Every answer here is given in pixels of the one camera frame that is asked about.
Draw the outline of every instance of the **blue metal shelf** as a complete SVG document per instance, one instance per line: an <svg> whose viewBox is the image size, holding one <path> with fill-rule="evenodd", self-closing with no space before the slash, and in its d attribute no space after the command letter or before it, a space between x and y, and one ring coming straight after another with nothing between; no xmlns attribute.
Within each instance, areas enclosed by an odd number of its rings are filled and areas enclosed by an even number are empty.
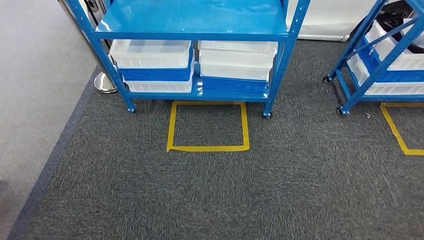
<svg viewBox="0 0 424 240"><path fill-rule="evenodd" d="M100 38L281 41L288 37L280 0L115 0Z"/></svg>
<svg viewBox="0 0 424 240"><path fill-rule="evenodd" d="M424 14L424 0L405 0L419 14Z"/></svg>
<svg viewBox="0 0 424 240"><path fill-rule="evenodd" d="M129 112L133 99L243 101L264 103L262 114L271 116L290 56L311 0L299 0L290 29L286 26L289 0L114 0L96 29L78 0L59 0L86 36L90 49L116 85ZM102 39L215 40L278 42L273 77L264 93L198 90L194 78L190 93L134 93L125 89L121 74L104 52Z"/></svg>
<svg viewBox="0 0 424 240"><path fill-rule="evenodd" d="M406 2L418 13L418 16L412 21L405 23L401 26L396 27L392 31L388 32L386 35L379 37L373 42L366 42L365 34L367 30L370 29L370 26L373 24L373 21L378 16L379 12L383 8L387 1L386 0L377 0L375 5L372 7L369 14L362 21L355 35L349 41L346 49L341 54L337 63L330 71L328 76L324 78L325 81L333 81L334 79L338 79L340 82L341 90L346 97L346 102L343 103L337 110L339 114L347 115L349 114L350 109L356 105L359 101L387 101L387 102L424 102L424 95L418 94L404 94L404 95L365 95L365 93L370 89L370 87L378 82L379 80L384 80L382 82L405 82L406 78L410 77L410 81L408 82L418 82L420 78L420 71L390 71L390 75L388 74L388 67L399 57L399 55L411 44L411 42L416 39L423 31L424 31L424 0L406 0ZM411 25L412 28L408 31L408 33L396 44L396 46L391 50L391 52L386 56L383 61L380 61L379 56L376 55L375 52L371 51L371 55L369 55L370 48L373 45L377 44L381 40L392 36L393 34L398 33L403 28ZM353 55L358 54L359 56L364 57L364 62L366 63L366 67L370 73L368 79L366 79L361 86L358 84L358 80L355 75L347 66L346 61ZM350 78L352 79L355 89L351 93L347 87L346 81L342 76L342 69L347 67L347 70L350 74Z"/></svg>
<svg viewBox="0 0 424 240"><path fill-rule="evenodd" d="M132 99L160 99L160 100L190 100L190 101L238 101L238 102L261 102L268 100L268 92L245 92L225 91L214 89L202 89L198 85L201 82L200 64L194 65L193 84L189 93L155 93L155 92L130 92L126 94Z"/></svg>

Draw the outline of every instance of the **yellow tape square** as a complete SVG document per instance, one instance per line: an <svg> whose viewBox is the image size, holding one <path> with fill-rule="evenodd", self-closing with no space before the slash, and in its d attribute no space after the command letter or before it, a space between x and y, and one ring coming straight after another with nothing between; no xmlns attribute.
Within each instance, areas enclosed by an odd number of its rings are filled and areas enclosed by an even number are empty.
<svg viewBox="0 0 424 240"><path fill-rule="evenodd" d="M407 147L400 132L396 128L392 117L390 117L387 108L424 108L424 102L382 102L380 105L381 112L383 113L385 120L390 126L390 129L393 132L394 137L396 138L397 143L399 144L403 153L405 155L424 156L424 149L413 149Z"/></svg>
<svg viewBox="0 0 424 240"><path fill-rule="evenodd" d="M243 145L227 146L174 146L175 121L177 117L177 105L240 105L241 107L241 131L243 134ZM177 150L183 152L241 152L247 151L249 144L248 114L245 102L232 101L173 101L169 117L168 141L166 152Z"/></svg>

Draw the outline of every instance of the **shelf post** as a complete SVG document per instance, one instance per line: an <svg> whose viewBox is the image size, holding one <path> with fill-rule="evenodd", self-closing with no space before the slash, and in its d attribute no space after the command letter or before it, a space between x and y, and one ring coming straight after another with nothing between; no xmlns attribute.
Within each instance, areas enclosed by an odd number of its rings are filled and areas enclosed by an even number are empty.
<svg viewBox="0 0 424 240"><path fill-rule="evenodd" d="M288 30L288 38L285 41L278 42L278 51L274 60L274 71L271 80L271 86L268 94L268 101L263 106L263 116L269 118L274 104L274 99L283 81L283 74L286 72L289 64L290 56L295 48L299 32L301 31L302 23L305 19L306 12L311 0L299 0L296 6L296 11L291 21L290 29Z"/></svg>
<svg viewBox="0 0 424 240"><path fill-rule="evenodd" d="M71 17L73 17L73 20L75 20L78 29L81 30L82 33L85 35L87 44L92 50L93 56L99 63L101 63L99 65L102 68L103 72L109 77L110 80L113 81L113 83L117 87L119 93L121 94L128 107L128 111L133 113L136 109L136 106L134 105L133 101L126 95L127 90L125 89L122 78L115 70L115 67L112 65L107 54L103 50L101 40L95 36L94 29L87 15L84 13L84 10L81 7L80 3L78 2L78 0L59 1L64 4L65 8L68 8L71 11L73 15Z"/></svg>

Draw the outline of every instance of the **stacked bins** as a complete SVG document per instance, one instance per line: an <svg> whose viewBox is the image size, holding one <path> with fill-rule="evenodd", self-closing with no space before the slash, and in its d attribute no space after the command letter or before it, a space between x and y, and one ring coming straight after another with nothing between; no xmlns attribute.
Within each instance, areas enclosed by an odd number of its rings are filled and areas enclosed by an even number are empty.
<svg viewBox="0 0 424 240"><path fill-rule="evenodd" d="M109 56L131 92L192 91L192 41L115 39Z"/></svg>
<svg viewBox="0 0 424 240"><path fill-rule="evenodd" d="M357 49L382 37L386 31L375 20ZM398 42L387 37L374 46L360 50L347 61L360 87ZM365 95L424 95L424 54L406 49L365 92Z"/></svg>
<svg viewBox="0 0 424 240"><path fill-rule="evenodd" d="M203 89L266 93L277 42L199 41Z"/></svg>

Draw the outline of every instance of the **shelf top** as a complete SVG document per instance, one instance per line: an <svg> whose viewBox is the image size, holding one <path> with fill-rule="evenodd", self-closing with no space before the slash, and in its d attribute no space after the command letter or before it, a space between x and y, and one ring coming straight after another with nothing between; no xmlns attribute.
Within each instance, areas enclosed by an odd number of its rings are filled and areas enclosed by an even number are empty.
<svg viewBox="0 0 424 240"><path fill-rule="evenodd" d="M406 2L416 12L420 14L424 13L424 0L406 0Z"/></svg>
<svg viewBox="0 0 424 240"><path fill-rule="evenodd" d="M243 40L250 35L274 39L288 35L281 0L115 0L96 32L120 39L186 39L182 35L196 34L205 35L205 40L219 40L217 35Z"/></svg>

